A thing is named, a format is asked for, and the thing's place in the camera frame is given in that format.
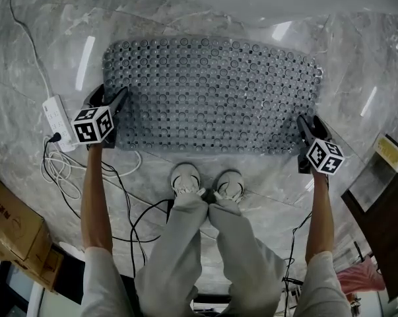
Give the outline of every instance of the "gray tile floor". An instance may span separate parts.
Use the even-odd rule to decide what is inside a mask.
[[[43,215],[56,242],[81,248],[78,219],[65,206],[58,190],[40,176],[42,141],[50,129],[42,112],[46,91],[34,64],[28,38],[13,23],[9,0],[0,0],[0,179],[29,206]],[[352,241],[368,251],[364,237],[340,195],[362,172],[373,154],[376,136],[389,133],[398,141],[398,16],[377,13],[325,15],[292,21],[280,40],[273,38],[277,25],[256,28],[237,22],[224,12],[196,0],[14,0],[15,14],[30,28],[39,56],[46,67],[54,94],[59,94],[71,118],[85,96],[102,82],[101,57],[110,43],[130,36],[208,34],[245,38],[293,48],[317,57],[325,68],[318,114],[331,128],[347,160],[331,178],[331,202],[335,220],[335,266],[342,269],[354,257]],[[87,36],[96,38],[84,79],[75,90],[75,79]],[[370,95],[371,103],[365,107]],[[172,195],[168,177],[182,161],[197,166],[206,185],[227,168],[244,175],[247,192],[241,204],[258,238],[283,258],[290,253],[291,232],[312,206],[310,176],[296,172],[296,157],[247,155],[191,155],[141,153],[140,170],[126,178],[129,191],[156,202]],[[71,156],[86,162],[86,151]],[[132,152],[106,151],[104,160],[120,172],[135,166]],[[81,186],[83,173],[73,181]],[[129,236],[123,194],[106,185],[114,234]],[[80,201],[71,205],[78,211]],[[133,201],[133,216],[145,206]],[[159,234],[165,216],[150,212],[141,222],[144,238]],[[206,223],[210,236],[216,231]],[[305,274],[304,250],[308,224],[298,231],[293,273]],[[203,292],[224,293],[228,282],[216,243],[202,237]],[[150,253],[152,244],[145,244]],[[136,261],[141,264],[140,250]],[[129,247],[114,242],[119,270],[131,275]]]

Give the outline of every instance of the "cardboard box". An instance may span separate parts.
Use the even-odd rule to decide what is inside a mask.
[[[20,263],[18,260],[13,260],[12,263],[33,281],[39,283],[45,289],[53,291],[53,287],[55,285],[56,279],[58,278],[59,269],[61,269],[63,259],[63,254],[57,250],[51,249],[40,275],[36,275],[35,273],[31,272],[27,267],[24,266],[23,263]]]
[[[51,245],[44,219],[0,181],[0,260],[18,260],[40,274]]]

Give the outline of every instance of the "white power strip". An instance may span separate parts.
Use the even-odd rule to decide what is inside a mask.
[[[59,148],[63,152],[73,151],[77,146],[76,140],[59,95],[48,98],[42,106],[52,132],[61,134]]]

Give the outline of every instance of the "pants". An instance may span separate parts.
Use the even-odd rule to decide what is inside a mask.
[[[146,317],[200,316],[190,308],[201,274],[200,227],[207,215],[218,229],[217,244],[232,297],[221,316],[273,316],[280,297],[285,263],[257,240],[235,202],[205,203],[197,194],[175,200],[165,231],[136,278]]]

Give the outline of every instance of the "gray plastic mat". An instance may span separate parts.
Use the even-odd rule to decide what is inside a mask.
[[[312,116],[322,70],[305,54],[208,36],[138,38],[103,57],[105,99],[123,150],[298,153],[296,118]]]

